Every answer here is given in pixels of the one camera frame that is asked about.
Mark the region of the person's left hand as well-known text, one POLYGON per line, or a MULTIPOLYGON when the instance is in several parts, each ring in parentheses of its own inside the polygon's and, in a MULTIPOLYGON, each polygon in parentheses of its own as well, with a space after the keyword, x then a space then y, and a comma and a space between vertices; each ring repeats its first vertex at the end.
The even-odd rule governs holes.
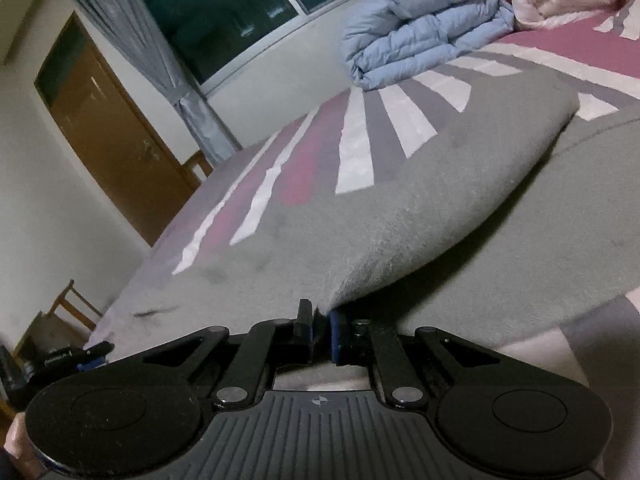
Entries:
POLYGON ((43 468, 28 440, 25 414, 17 413, 1 448, 2 480, 36 480, 43 468))

